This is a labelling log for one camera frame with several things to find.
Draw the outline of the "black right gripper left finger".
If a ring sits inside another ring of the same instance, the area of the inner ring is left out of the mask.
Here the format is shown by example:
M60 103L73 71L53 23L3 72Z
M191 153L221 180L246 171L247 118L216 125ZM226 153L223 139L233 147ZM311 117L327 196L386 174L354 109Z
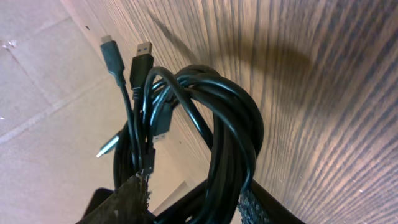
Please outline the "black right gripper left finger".
M96 189L77 224L153 223L148 200L147 182L134 175L116 190Z

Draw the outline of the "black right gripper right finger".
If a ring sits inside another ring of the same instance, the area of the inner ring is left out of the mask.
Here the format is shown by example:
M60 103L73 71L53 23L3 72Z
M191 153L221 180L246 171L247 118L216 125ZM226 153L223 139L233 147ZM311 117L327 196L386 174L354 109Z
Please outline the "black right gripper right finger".
M245 190L238 203L241 223L252 224L304 224L286 209L255 180Z

